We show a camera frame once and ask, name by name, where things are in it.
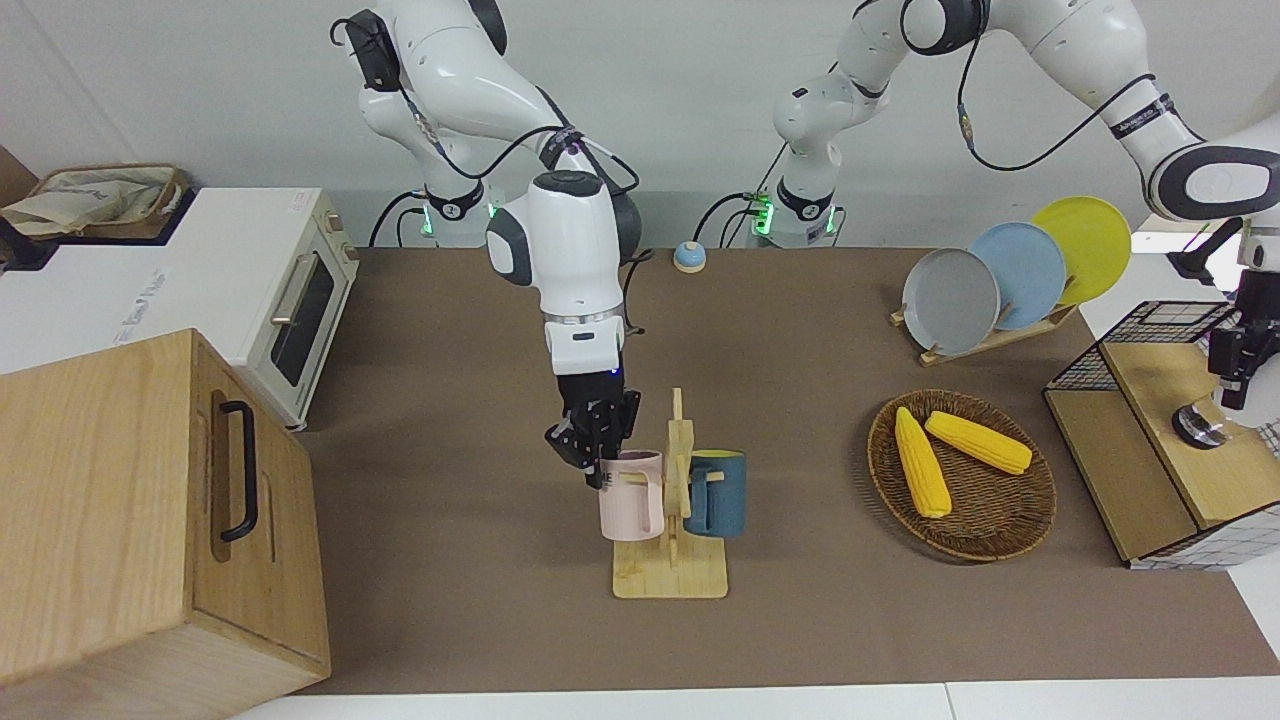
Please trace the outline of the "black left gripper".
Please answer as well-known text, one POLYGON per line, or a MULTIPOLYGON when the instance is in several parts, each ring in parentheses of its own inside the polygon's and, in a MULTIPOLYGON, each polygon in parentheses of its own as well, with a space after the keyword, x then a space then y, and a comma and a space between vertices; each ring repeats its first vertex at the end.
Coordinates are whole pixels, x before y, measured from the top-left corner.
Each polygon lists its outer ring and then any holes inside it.
POLYGON ((1234 307, 1240 316, 1231 328, 1233 337, 1210 338, 1208 370, 1219 378, 1219 404, 1242 410, 1249 386, 1245 377, 1247 347, 1261 347, 1256 354, 1254 382, 1279 378, 1277 250, 1265 245, 1266 240, 1277 238, 1277 229, 1231 217, 1222 220, 1196 249, 1169 252, 1166 258, 1180 277, 1213 286, 1215 278, 1208 269, 1210 258, 1235 236, 1240 237, 1236 260, 1242 265, 1242 273, 1234 307))

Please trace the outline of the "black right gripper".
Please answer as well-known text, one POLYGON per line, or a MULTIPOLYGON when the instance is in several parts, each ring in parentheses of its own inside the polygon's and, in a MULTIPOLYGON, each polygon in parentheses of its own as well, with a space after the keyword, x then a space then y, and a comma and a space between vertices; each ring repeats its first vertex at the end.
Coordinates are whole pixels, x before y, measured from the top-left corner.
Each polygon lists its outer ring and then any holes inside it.
POLYGON ((547 429, 547 443, 572 468, 582 468, 589 487, 607 486, 604 461, 616 460, 634 433, 641 393, 626 386, 623 368, 558 375, 562 419, 547 429))

